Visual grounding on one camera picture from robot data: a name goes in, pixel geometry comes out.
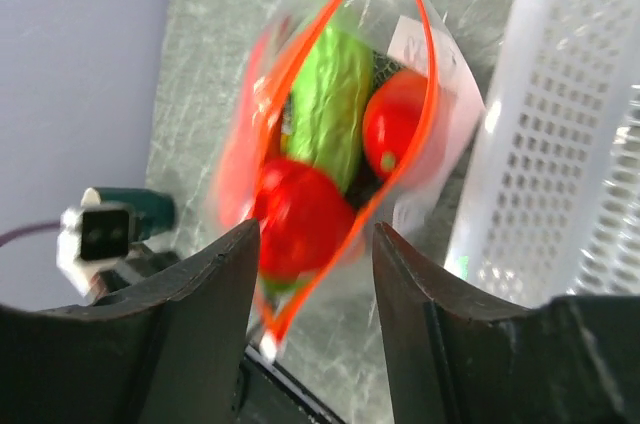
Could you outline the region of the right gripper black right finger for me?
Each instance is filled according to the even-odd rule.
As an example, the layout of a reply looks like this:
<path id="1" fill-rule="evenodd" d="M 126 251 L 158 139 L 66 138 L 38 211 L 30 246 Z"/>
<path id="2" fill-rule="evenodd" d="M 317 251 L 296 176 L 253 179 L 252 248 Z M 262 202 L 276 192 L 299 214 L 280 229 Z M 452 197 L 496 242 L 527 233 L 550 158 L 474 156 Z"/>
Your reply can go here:
<path id="1" fill-rule="evenodd" d="M 635 423 L 639 301 L 526 309 L 466 283 L 385 223 L 373 274 L 398 423 Z"/>

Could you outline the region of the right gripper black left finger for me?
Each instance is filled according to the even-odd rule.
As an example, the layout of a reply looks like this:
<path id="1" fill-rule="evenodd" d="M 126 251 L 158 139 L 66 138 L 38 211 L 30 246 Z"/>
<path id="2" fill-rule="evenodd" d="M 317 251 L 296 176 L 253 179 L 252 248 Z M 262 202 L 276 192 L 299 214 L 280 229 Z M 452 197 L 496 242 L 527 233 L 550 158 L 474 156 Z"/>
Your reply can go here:
<path id="1" fill-rule="evenodd" d="M 5 423 L 229 423 L 259 227 L 92 306 L 1 310 Z"/>

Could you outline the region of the green bitter gourd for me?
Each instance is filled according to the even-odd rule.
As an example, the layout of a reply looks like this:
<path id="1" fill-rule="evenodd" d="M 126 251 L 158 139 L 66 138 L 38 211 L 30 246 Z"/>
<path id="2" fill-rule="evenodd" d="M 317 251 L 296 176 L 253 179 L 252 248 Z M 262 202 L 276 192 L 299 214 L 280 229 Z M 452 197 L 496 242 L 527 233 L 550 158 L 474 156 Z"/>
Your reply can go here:
<path id="1" fill-rule="evenodd" d="M 373 50 L 355 37 L 356 13 L 340 6 L 291 88 L 286 155 L 325 172 L 346 192 L 358 171 Z"/>

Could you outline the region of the clear zip top bag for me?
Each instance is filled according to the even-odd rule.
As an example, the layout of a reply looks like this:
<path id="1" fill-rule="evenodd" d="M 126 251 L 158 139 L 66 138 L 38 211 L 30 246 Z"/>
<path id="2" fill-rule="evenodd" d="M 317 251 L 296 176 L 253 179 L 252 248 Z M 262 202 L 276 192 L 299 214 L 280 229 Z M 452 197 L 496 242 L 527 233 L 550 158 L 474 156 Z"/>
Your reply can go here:
<path id="1" fill-rule="evenodd" d="M 373 225 L 417 236 L 481 117 L 471 70 L 429 0 L 291 0 L 250 51 L 207 207 L 260 228 L 261 355 Z"/>

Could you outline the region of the red orange mango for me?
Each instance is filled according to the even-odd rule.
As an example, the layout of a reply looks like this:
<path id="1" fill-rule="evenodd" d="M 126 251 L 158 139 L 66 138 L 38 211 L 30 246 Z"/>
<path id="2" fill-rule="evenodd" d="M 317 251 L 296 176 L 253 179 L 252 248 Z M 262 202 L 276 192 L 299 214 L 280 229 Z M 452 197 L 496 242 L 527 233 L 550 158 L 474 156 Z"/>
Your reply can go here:
<path id="1" fill-rule="evenodd" d="M 417 129 L 428 78 L 410 69 L 398 71 L 371 97 L 363 121 L 363 148 L 381 180 L 387 180 L 405 156 Z"/>

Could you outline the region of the orange carrot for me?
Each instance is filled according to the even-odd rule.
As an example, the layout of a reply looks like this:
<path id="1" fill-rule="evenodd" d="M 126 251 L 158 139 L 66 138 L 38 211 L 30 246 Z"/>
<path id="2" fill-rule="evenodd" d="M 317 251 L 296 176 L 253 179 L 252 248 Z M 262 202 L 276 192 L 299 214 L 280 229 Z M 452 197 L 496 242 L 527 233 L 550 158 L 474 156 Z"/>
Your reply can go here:
<path id="1" fill-rule="evenodd" d="M 289 14 L 273 19 L 252 48 L 239 86 L 235 111 L 207 195 L 207 208 L 213 221 L 232 228 L 250 213 L 252 179 L 256 176 L 253 158 L 257 156 L 257 131 L 253 117 L 254 84 L 268 71 L 282 46 L 298 25 Z"/>

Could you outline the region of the green netted melon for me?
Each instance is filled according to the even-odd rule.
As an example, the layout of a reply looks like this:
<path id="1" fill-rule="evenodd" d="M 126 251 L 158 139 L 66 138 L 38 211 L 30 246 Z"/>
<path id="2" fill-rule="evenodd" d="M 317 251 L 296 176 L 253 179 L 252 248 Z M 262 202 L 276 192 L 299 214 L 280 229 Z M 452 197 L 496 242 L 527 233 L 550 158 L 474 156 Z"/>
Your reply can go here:
<path id="1" fill-rule="evenodd" d="M 403 68 L 403 66 L 386 55 L 373 52 L 373 81 L 369 98 L 394 74 Z M 355 210 L 361 209 L 371 197 L 380 189 L 382 185 L 381 179 L 375 174 L 371 168 L 364 150 L 360 153 L 360 162 L 358 171 L 353 181 L 346 191 L 345 199 L 348 204 Z"/>

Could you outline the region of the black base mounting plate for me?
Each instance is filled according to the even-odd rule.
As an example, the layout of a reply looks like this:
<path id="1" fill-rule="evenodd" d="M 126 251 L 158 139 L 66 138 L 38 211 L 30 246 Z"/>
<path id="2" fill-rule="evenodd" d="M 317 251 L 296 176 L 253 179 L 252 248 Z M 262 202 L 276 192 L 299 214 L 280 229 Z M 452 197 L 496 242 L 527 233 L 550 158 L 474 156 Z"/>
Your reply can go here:
<path id="1" fill-rule="evenodd" d="M 244 350 L 232 400 L 234 423 L 345 424 L 332 409 L 280 364 L 252 345 Z"/>

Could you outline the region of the dark green ceramic mug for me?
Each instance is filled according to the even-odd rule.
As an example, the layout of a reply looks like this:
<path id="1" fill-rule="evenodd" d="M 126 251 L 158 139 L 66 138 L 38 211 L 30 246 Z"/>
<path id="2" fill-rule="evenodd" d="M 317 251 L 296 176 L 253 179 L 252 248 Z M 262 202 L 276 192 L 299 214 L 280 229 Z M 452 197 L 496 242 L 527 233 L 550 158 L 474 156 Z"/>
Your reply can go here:
<path id="1" fill-rule="evenodd" d="M 176 225 L 176 205 L 166 193 L 147 188 L 90 187 L 80 200 L 82 206 L 105 202 L 122 203 L 131 208 L 135 224 L 133 242 L 169 232 Z"/>

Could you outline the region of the white plastic perforated basket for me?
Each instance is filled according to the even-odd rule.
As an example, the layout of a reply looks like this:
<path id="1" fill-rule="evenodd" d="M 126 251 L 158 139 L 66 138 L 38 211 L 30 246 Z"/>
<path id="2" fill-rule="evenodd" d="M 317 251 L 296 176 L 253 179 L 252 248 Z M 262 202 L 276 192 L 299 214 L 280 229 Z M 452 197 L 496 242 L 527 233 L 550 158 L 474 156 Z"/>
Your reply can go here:
<path id="1" fill-rule="evenodd" d="M 525 307 L 639 290 L 639 0 L 513 0 L 445 268 Z"/>

